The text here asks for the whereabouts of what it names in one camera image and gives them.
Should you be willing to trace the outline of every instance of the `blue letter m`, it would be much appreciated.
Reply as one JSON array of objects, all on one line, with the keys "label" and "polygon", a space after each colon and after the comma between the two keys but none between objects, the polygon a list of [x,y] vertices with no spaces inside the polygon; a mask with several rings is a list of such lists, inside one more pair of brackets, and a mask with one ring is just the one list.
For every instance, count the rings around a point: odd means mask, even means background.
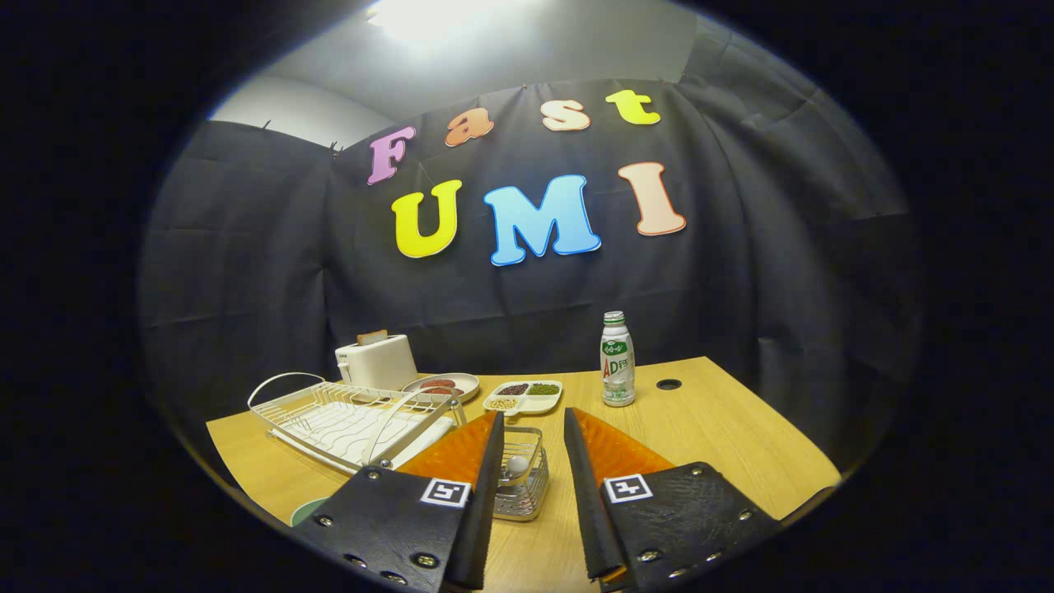
[{"label": "blue letter m", "polygon": [[514,186],[499,187],[483,196],[494,209],[494,238],[497,250],[490,256],[495,265],[519,263],[527,256],[516,244],[516,232],[527,245],[541,257],[549,244],[552,224],[557,224],[557,241],[552,250],[561,255],[583,253],[600,248],[600,237],[589,228],[586,205],[582,200],[582,175],[561,175],[549,181],[542,205],[534,204]]}]

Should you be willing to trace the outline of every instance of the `wire basket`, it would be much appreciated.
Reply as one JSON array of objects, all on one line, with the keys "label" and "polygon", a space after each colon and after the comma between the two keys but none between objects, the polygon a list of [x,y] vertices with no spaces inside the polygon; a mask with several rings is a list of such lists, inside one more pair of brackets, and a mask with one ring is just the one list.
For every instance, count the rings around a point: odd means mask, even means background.
[{"label": "wire basket", "polygon": [[[290,375],[306,375],[321,382],[253,406],[253,398],[264,386]],[[272,377],[256,388],[247,403],[271,435],[351,474],[371,464],[394,470],[451,427],[466,422],[457,398],[450,395],[331,383],[309,373]],[[445,416],[451,411],[454,414]]]},{"label": "wire basket", "polygon": [[[512,477],[506,468],[509,458],[528,460],[528,470]],[[502,474],[494,495],[494,517],[529,521],[538,517],[549,490],[549,462],[542,447],[542,431],[529,427],[506,427]]]}]

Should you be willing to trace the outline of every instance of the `letter cutout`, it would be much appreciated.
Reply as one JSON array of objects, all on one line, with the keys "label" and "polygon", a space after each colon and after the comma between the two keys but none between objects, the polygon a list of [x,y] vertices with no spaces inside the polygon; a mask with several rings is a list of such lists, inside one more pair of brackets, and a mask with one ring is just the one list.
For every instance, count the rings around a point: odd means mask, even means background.
[{"label": "letter cutout", "polygon": [[641,106],[641,103],[650,103],[651,97],[647,95],[638,95],[629,88],[619,91],[613,95],[608,95],[604,97],[604,100],[609,103],[614,103],[614,106],[619,107],[619,115],[630,123],[637,123],[638,125],[650,125],[652,123],[658,123],[659,119],[661,119],[658,113],[648,113]]},{"label": "letter cutout", "polygon": [[662,184],[659,174],[665,170],[659,162],[635,162],[619,169],[619,176],[629,181],[637,195],[637,206],[641,210],[637,232],[643,235],[674,233],[687,223],[684,216],[674,211]]},{"label": "letter cutout", "polygon": [[457,190],[461,180],[451,179],[432,187],[432,195],[440,200],[440,228],[428,236],[421,236],[417,225],[417,204],[425,194],[417,192],[392,202],[395,213],[395,243],[407,257],[427,257],[447,248],[457,234]]},{"label": "letter cutout", "polygon": [[403,157],[406,156],[406,142],[403,140],[409,140],[415,135],[417,135],[417,131],[413,129],[413,125],[407,125],[397,132],[370,142],[370,147],[373,149],[373,172],[366,179],[366,184],[372,185],[394,175],[396,169],[392,165],[391,160],[393,158],[395,162],[403,160]]},{"label": "letter cutout", "polygon": [[546,101],[542,103],[542,123],[553,132],[585,130],[589,126],[589,116],[582,103],[569,101]]},{"label": "letter cutout", "polygon": [[527,252],[516,243],[516,232],[527,241],[534,255],[541,257],[549,244],[552,225],[557,224],[557,241],[552,250],[561,255],[584,253],[600,248],[600,236],[589,228],[582,187],[582,175],[553,177],[545,187],[542,205],[527,199],[518,187],[505,186],[487,192],[483,201],[494,209],[494,239],[497,250],[490,256],[495,265],[519,263]]},{"label": "letter cutout", "polygon": [[487,110],[482,106],[470,108],[450,120],[447,124],[447,145],[464,144],[470,138],[479,138],[494,129],[494,122],[487,118]]}]

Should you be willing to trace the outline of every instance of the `white toaster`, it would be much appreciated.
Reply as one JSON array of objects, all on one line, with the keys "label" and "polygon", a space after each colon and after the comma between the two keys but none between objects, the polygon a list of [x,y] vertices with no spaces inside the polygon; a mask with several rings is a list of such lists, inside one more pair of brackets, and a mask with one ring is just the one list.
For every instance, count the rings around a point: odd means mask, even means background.
[{"label": "white toaster", "polygon": [[340,376],[349,386],[398,392],[417,380],[417,367],[406,336],[389,336],[365,347],[351,344],[334,354]]}]

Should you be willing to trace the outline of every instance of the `ceiling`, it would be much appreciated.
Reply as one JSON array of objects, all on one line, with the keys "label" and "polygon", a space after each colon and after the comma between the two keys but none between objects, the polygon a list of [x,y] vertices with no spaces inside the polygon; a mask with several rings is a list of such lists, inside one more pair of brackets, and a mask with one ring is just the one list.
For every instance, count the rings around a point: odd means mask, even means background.
[{"label": "ceiling", "polygon": [[428,35],[399,38],[359,13],[259,74],[321,86],[399,121],[522,83],[677,80],[696,33],[692,13],[662,1],[440,6],[449,14],[435,15]]}]

